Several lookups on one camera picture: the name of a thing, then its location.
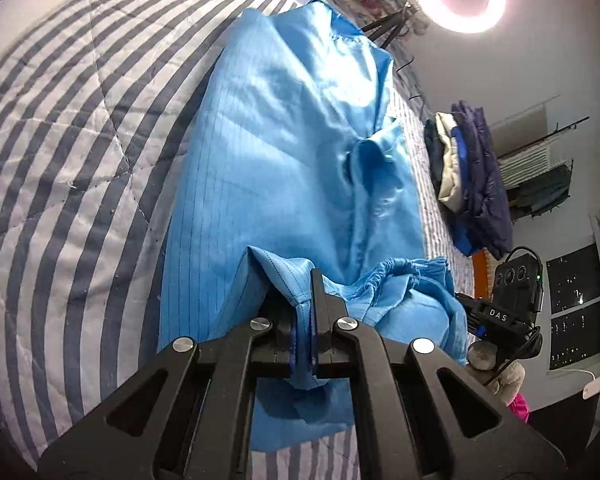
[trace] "silver screw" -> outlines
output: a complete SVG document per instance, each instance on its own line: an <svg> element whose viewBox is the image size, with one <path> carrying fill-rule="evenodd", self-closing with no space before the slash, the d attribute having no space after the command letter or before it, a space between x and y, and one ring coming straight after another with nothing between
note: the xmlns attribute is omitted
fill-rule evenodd
<svg viewBox="0 0 600 480"><path fill-rule="evenodd" d="M249 323L256 332L262 332L271 326L271 322L266 317L256 317Z"/></svg>
<svg viewBox="0 0 600 480"><path fill-rule="evenodd" d="M352 317L341 317L336 323L342 330L354 330L358 327L358 322Z"/></svg>
<svg viewBox="0 0 600 480"><path fill-rule="evenodd" d="M176 352L188 352L193 348L193 339L190 337L179 337L173 342L173 349Z"/></svg>
<svg viewBox="0 0 600 480"><path fill-rule="evenodd" d="M435 345L433 344L433 341L426 339L425 337L416 339L413 342L413 349L419 354L430 354L433 352L434 348Z"/></svg>

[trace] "bed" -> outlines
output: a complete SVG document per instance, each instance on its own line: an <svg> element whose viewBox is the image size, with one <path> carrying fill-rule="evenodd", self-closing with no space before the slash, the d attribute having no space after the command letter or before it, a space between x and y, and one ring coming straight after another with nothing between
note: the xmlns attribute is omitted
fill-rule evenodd
<svg viewBox="0 0 600 480"><path fill-rule="evenodd" d="M0 427L32 466L155 354L184 133L228 28L247 7L304 1L72 0L0 60ZM362 18L355 0L334 2ZM410 67L395 81L427 256L446 256L456 290L472 294L471 260L429 179L431 112ZM251 468L355 478L356 460L352 429L254 452Z"/></svg>

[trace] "blue satin garment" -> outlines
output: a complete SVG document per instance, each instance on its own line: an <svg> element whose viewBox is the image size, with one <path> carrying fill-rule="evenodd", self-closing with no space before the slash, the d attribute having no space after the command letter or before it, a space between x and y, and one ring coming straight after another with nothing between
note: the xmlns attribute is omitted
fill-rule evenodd
<svg viewBox="0 0 600 480"><path fill-rule="evenodd" d="M251 447L275 450L353 423L347 381L317 381L310 270L392 339L429 337L462 361L466 319L446 262L424 257L417 188L386 114L392 58L321 0L246 10L189 127L168 235L160 347L224 335L270 286L296 308L294 375L260 381Z"/></svg>

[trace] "teddy bear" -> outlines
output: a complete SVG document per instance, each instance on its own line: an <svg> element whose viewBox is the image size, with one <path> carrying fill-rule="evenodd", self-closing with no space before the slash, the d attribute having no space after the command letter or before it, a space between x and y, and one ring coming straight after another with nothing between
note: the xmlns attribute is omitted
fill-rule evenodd
<svg viewBox="0 0 600 480"><path fill-rule="evenodd" d="M484 384L491 379L496 366L498 347L491 342L479 340L472 343L466 353L468 363L465 371ZM519 393L525 380L525 367L514 361L502 373L488 384L487 389L509 406Z"/></svg>

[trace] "window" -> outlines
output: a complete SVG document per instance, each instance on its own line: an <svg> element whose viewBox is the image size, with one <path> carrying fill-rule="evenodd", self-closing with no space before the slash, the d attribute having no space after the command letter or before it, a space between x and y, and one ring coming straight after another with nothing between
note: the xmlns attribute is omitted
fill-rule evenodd
<svg viewBox="0 0 600 480"><path fill-rule="evenodd" d="M600 260L595 244L546 264L551 295L550 369L600 353Z"/></svg>

